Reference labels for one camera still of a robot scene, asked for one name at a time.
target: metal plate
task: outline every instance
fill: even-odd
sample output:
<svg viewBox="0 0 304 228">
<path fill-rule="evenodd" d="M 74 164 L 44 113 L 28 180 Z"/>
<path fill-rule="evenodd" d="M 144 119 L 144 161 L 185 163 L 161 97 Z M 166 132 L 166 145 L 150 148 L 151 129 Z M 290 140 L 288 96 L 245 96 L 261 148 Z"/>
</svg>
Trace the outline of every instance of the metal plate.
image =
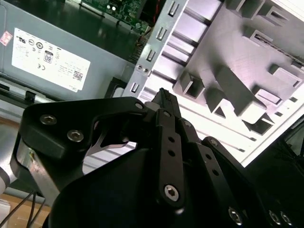
<svg viewBox="0 0 304 228">
<path fill-rule="evenodd" d="M 268 68 L 274 62 L 286 67 L 303 79 L 300 71 L 292 69 L 292 61 L 271 47 L 257 47 L 242 38 L 245 26 L 252 26 L 273 38 L 274 44 L 281 49 L 293 55 L 303 55 L 304 45 L 299 38 L 303 37 L 304 24 L 290 14 L 288 14 L 288 17 L 292 19 L 284 27 L 273 27 L 265 24 L 265 20 L 260 16 L 255 17 L 253 20 L 242 19 L 227 10 L 224 5 L 212 21 L 202 42 L 196 48 L 196 52 L 186 66 L 190 73 L 201 76 L 205 87 L 208 89 L 210 87 L 220 88 L 215 82 L 211 66 L 225 63 L 237 72 L 237 76 L 241 77 L 249 89 L 259 85 L 284 99 L 284 103 L 279 108 L 269 109 L 272 110 L 269 117 L 275 124 L 265 134 L 258 135 L 249 131 L 244 123 L 236 117 L 233 107 L 229 106 L 229 104 L 221 107 L 226 116 L 224 119 L 216 113 L 212 114 L 210 112 L 203 95 L 199 100 L 195 100 L 185 97 L 181 88 L 173 91 L 174 80 L 172 81 L 171 79 L 178 79 L 176 76 L 179 77 L 182 74 L 184 70 L 182 67 L 168 69 L 170 65 L 167 65 L 167 67 L 162 63 L 156 65 L 156 68 L 159 69 L 158 71 L 163 72 L 165 75 L 152 74 L 145 84 L 141 99 L 143 101 L 150 100 L 160 87 L 175 93 L 180 103 L 183 117 L 194 124 L 199 134 L 201 134 L 200 137 L 211 135 L 218 138 L 239 162 L 247 166 L 304 114 L 304 86 L 302 85 L 295 90 L 286 85 L 286 83 L 273 78 L 268 73 Z M 183 38 L 184 41 L 187 41 L 189 45 L 193 44 L 190 38 Z M 297 101 L 292 102 L 289 100 L 291 96 L 295 97 Z"/>
<path fill-rule="evenodd" d="M 59 99 L 81 100 L 104 97 L 112 77 L 121 78 L 126 66 L 134 68 L 124 59 L 132 53 L 137 36 L 116 27 L 113 22 L 101 20 L 100 16 L 79 9 L 78 5 L 58 1 L 55 4 L 48 1 L 10 2 L 12 4 L 1 1 L 2 32 L 7 30 L 13 34 L 14 29 L 19 28 L 89 60 L 91 65 L 83 90 L 75 93 L 13 67 L 11 40 L 6 47 L 0 45 L 1 71 L 8 77 Z"/>
</svg>

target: regulatory symbol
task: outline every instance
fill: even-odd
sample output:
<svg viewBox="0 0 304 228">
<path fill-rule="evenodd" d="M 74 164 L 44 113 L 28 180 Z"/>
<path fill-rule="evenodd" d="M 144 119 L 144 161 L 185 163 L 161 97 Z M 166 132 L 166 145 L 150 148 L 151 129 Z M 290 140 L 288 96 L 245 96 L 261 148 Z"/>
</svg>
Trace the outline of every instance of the regulatory symbol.
<svg viewBox="0 0 304 228">
<path fill-rule="evenodd" d="M 41 68 L 41 70 L 45 70 L 46 69 L 46 67 L 44 65 L 41 65 L 40 63 L 38 63 L 38 69 L 40 69 L 40 68 Z"/>
<path fill-rule="evenodd" d="M 49 51 L 45 51 L 43 60 L 46 61 L 47 63 L 52 63 L 53 53 Z"/>
<path fill-rule="evenodd" d="M 37 46 L 39 49 L 42 49 L 42 48 L 43 48 L 43 45 L 42 45 L 40 42 L 36 43 L 36 46 Z"/>
<path fill-rule="evenodd" d="M 24 44 L 26 43 L 24 38 L 22 38 L 22 37 L 17 37 L 17 38 L 19 39 L 20 42 L 22 42 Z"/>
</svg>

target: white label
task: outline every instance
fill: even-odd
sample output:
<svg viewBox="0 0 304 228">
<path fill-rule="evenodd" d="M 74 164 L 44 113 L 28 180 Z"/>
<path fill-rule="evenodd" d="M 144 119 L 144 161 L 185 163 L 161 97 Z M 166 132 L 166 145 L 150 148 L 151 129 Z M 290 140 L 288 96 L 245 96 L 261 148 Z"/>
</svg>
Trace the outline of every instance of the white label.
<svg viewBox="0 0 304 228">
<path fill-rule="evenodd" d="M 91 62 L 15 28 L 11 64 L 77 92 L 84 86 Z"/>
</svg>

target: green motherboard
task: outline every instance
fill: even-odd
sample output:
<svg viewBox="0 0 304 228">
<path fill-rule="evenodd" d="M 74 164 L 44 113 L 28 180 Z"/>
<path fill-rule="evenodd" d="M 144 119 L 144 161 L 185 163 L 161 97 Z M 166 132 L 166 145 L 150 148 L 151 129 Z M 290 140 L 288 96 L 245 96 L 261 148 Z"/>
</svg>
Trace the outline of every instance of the green motherboard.
<svg viewBox="0 0 304 228">
<path fill-rule="evenodd" d="M 140 20 L 138 16 L 146 0 L 82 0 L 82 2 L 130 25 L 140 33 L 144 33 L 149 27 L 149 24 Z"/>
</svg>

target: metal slot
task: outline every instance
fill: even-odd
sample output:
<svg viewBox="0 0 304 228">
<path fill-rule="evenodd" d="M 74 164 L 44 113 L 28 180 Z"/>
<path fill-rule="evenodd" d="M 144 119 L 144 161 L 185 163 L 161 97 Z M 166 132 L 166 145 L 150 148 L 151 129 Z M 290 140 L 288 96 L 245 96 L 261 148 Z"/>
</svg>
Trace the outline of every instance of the metal slot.
<svg viewBox="0 0 304 228">
<path fill-rule="evenodd" d="M 288 18 L 285 16 L 284 12 L 275 6 L 271 7 L 267 4 L 262 7 L 259 14 L 273 26 L 284 26 L 284 24 L 288 21 Z"/>
<path fill-rule="evenodd" d="M 246 127 L 249 131 L 257 133 L 259 135 L 264 135 L 273 125 L 259 119 L 255 124 L 250 124 L 244 121 Z"/>
<path fill-rule="evenodd" d="M 3 84 L 0 84 L 0 89 L 4 89 L 4 90 L 6 90 L 6 91 L 9 91 L 9 90 L 10 90 L 10 88 L 9 88 L 8 86 L 3 85 Z"/>
<path fill-rule="evenodd" d="M 279 13 L 272 11 L 271 12 L 271 16 L 274 16 L 275 18 L 279 19 L 279 20 L 286 20 L 285 17 L 283 17 L 282 15 L 280 15 Z"/>
<path fill-rule="evenodd" d="M 176 3 L 175 1 L 173 1 L 171 3 L 171 7 L 170 7 L 168 15 L 171 16 L 171 17 L 174 17 L 174 15 L 175 15 L 175 13 L 176 13 L 176 11 L 177 11 L 177 9 L 178 9 L 179 6 L 180 5 L 178 3 Z"/>
<path fill-rule="evenodd" d="M 147 56 L 147 60 L 148 60 L 149 62 L 152 62 L 154 56 L 155 56 L 155 51 L 150 50 L 150 52 L 149 52 L 149 54 L 148 54 L 148 56 Z"/>
<path fill-rule="evenodd" d="M 133 86 L 132 86 L 132 88 L 131 88 L 131 92 L 132 92 L 132 93 L 136 93 L 138 87 L 139 87 L 139 84 L 133 83 Z"/>
<path fill-rule="evenodd" d="M 296 98 L 295 98 L 295 97 L 293 97 L 293 96 L 292 96 L 292 97 L 290 97 L 290 98 L 289 98 L 289 100 L 291 100 L 291 101 L 292 101 L 292 102 L 294 102 L 294 103 L 298 101 L 298 99 L 296 99 Z"/>
<path fill-rule="evenodd" d="M 280 113 L 280 112 L 276 112 L 275 114 L 276 114 L 277 116 L 279 116 L 279 117 L 283 116 L 283 114 Z"/>
<path fill-rule="evenodd" d="M 167 29 L 165 29 L 164 27 L 161 27 L 160 30 L 158 30 L 158 32 L 157 32 L 156 38 L 159 41 L 162 41 L 162 39 L 164 38 L 166 32 L 167 32 Z"/>
<path fill-rule="evenodd" d="M 273 39 L 264 33 L 251 27 L 245 29 L 243 37 L 258 47 L 268 47 L 269 43 L 273 41 Z"/>
</svg>

